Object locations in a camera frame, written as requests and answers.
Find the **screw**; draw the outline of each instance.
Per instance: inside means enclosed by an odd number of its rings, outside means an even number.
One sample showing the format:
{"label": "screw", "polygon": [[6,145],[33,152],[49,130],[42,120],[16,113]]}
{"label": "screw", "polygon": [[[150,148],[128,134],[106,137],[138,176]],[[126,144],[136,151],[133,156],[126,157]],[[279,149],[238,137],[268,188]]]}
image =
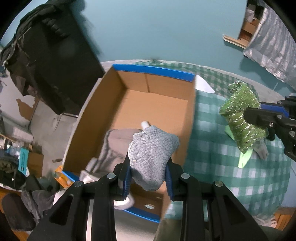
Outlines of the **screw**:
{"label": "screw", "polygon": [[82,183],[83,183],[82,181],[76,181],[73,183],[73,185],[74,185],[74,187],[77,188],[77,187],[80,187],[82,185]]}
{"label": "screw", "polygon": [[115,178],[116,177],[116,175],[114,174],[114,173],[109,173],[108,175],[107,175],[107,178],[108,179],[113,179],[113,178]]}
{"label": "screw", "polygon": [[215,181],[215,186],[222,187],[223,186],[223,182],[221,182],[221,181]]}
{"label": "screw", "polygon": [[289,134],[290,134],[290,136],[292,136],[292,137],[295,136],[295,132],[294,132],[294,131],[290,131]]}
{"label": "screw", "polygon": [[188,173],[181,174],[181,178],[183,178],[183,179],[188,179],[189,177],[190,177],[190,175]]}

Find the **gray knit fabric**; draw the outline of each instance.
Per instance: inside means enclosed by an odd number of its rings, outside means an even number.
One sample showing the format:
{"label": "gray knit fabric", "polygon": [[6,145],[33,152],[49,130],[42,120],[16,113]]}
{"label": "gray knit fabric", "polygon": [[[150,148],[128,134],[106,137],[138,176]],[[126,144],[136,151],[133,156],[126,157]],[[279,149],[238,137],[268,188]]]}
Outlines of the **gray knit fabric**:
{"label": "gray knit fabric", "polygon": [[147,191],[160,188],[165,180],[165,166],[179,146],[176,135],[149,126],[133,135],[128,157],[135,182]]}

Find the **green checkered tablecloth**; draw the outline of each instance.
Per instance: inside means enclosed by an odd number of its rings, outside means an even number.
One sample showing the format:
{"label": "green checkered tablecloth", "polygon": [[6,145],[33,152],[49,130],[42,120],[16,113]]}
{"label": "green checkered tablecloth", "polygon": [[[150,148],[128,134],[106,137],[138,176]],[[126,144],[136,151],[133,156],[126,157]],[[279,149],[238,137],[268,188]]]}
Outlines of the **green checkered tablecloth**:
{"label": "green checkered tablecloth", "polygon": [[[286,193],[291,159],[283,153],[276,137],[265,140],[269,155],[261,160],[253,152],[246,166],[238,168],[239,149],[225,133],[227,122],[219,114],[225,98],[197,91],[192,134],[184,171],[201,182],[221,180],[251,215],[269,219],[281,205]],[[173,202],[166,218],[181,218],[182,203]]]}
{"label": "green checkered tablecloth", "polygon": [[[189,72],[192,74],[198,74],[200,77],[202,77],[207,83],[213,88],[214,91],[216,91],[216,94],[221,95],[225,98],[230,97],[230,92],[228,90],[228,85],[230,83],[236,82],[239,79],[234,78],[232,76],[229,76],[227,74],[222,74],[220,72],[210,70],[204,67],[200,67],[194,64],[185,64],[185,63],[176,63],[176,62],[161,62],[158,60],[151,60],[151,61],[139,61],[135,64],[139,65],[150,65],[150,66],[156,66],[156,67],[162,67],[167,69],[175,69],[180,70],[184,72]],[[246,83],[253,93],[258,98],[257,91],[255,90],[254,86]]]}

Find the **blue wall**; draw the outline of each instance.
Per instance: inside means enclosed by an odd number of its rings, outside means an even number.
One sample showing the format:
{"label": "blue wall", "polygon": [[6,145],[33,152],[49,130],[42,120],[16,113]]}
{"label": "blue wall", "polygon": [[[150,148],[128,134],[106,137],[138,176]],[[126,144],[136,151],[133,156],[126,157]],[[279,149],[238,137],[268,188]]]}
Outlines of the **blue wall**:
{"label": "blue wall", "polygon": [[[6,45],[19,20],[46,0],[33,0],[1,39]],[[281,95],[292,89],[242,49],[224,42],[236,38],[246,0],[76,0],[71,8],[100,61],[163,59],[210,66],[255,80]]]}

